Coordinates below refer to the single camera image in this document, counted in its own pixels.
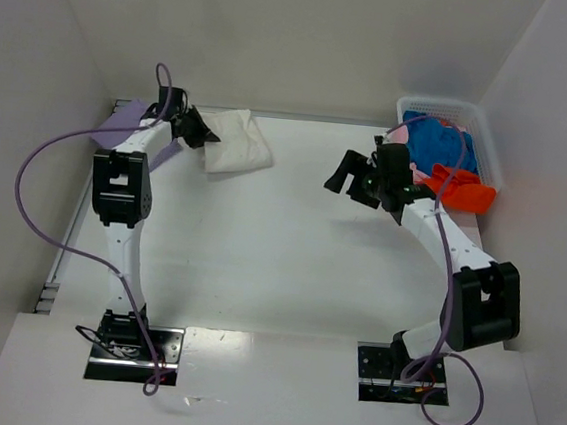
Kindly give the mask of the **white t shirt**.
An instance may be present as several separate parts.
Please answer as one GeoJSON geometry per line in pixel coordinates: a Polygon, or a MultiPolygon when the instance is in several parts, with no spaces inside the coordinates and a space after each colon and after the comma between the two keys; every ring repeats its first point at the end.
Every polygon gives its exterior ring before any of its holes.
{"type": "Polygon", "coordinates": [[[250,110],[205,113],[203,120],[219,138],[203,146],[207,173],[236,174],[273,166],[270,147],[250,110]]]}

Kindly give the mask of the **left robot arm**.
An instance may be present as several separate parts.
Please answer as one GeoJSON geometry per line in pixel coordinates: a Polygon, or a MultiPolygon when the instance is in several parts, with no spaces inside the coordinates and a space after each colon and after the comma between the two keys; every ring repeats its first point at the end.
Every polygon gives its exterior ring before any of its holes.
{"type": "Polygon", "coordinates": [[[142,352],[150,342],[140,271],[142,228],[153,206],[150,167],[175,142],[197,149],[220,141],[183,88],[161,86],[158,95],[138,129],[98,149],[92,161],[92,207],[103,223],[109,270],[116,276],[97,336],[115,353],[142,352]]]}

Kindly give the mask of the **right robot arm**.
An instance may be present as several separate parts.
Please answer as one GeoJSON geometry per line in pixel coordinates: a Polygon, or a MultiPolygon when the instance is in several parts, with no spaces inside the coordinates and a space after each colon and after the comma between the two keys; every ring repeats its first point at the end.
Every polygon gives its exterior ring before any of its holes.
{"type": "Polygon", "coordinates": [[[413,375],[432,356],[458,353],[516,338],[520,333],[520,274],[475,245],[445,211],[436,193],[416,184],[409,151],[379,144],[370,156],[347,150],[325,188],[388,212],[444,269],[447,293],[441,314],[395,334],[390,347],[401,371],[413,375]]]}

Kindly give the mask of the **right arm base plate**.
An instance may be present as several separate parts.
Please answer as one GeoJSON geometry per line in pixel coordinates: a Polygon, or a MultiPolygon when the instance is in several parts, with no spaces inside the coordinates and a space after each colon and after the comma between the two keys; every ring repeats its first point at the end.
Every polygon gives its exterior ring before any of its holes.
{"type": "Polygon", "coordinates": [[[401,366],[396,366],[386,344],[358,343],[358,400],[360,402],[426,404],[448,406],[447,381],[443,359],[418,381],[403,383],[399,377],[401,366]]]}

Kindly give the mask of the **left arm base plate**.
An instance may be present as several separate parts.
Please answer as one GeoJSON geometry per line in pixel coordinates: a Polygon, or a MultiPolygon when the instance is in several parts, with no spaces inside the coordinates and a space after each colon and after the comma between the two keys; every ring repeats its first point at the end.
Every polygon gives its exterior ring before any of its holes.
{"type": "MultiPolygon", "coordinates": [[[[83,377],[108,382],[145,383],[154,373],[154,361],[140,330],[137,336],[111,338],[103,329],[85,329],[92,344],[83,377]]],[[[160,384],[174,386],[179,371],[184,333],[182,328],[150,327],[156,356],[161,368],[160,384]]]]}

